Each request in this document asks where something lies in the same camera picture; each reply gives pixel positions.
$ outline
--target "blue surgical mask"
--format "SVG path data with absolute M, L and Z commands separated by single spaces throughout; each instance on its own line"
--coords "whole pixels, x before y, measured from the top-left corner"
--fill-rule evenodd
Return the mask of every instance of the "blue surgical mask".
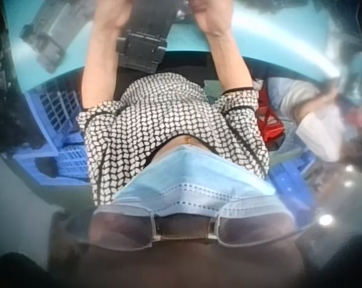
M 113 203 L 141 206 L 161 217 L 178 213 L 216 217 L 228 202 L 274 194 L 271 184 L 245 168 L 201 148 L 182 145 L 135 176 Z M 278 206 L 287 212 L 282 202 Z

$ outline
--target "patterned blouse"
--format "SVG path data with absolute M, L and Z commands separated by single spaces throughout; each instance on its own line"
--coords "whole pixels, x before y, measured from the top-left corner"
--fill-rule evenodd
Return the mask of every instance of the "patterned blouse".
M 252 89 L 226 91 L 212 105 L 199 85 L 163 73 L 135 81 L 120 101 L 80 113 L 95 204 L 110 204 L 159 149 L 182 135 L 265 178 L 269 156 L 257 108 L 258 92 Z

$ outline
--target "sleeve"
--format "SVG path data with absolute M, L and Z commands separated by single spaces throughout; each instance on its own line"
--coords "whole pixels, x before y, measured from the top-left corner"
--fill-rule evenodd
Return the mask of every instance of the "sleeve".
M 258 91 L 252 88 L 228 90 L 214 107 L 225 117 L 233 134 L 255 159 L 257 174 L 266 177 L 269 155 L 255 114 L 258 109 Z
M 110 155 L 110 143 L 117 137 L 113 130 L 118 114 L 124 105 L 120 101 L 105 101 L 79 113 L 77 121 L 85 135 L 85 145 L 88 156 L 88 170 L 92 185 L 95 204 L 97 203 L 98 186 L 101 181 L 100 169 L 105 155 Z

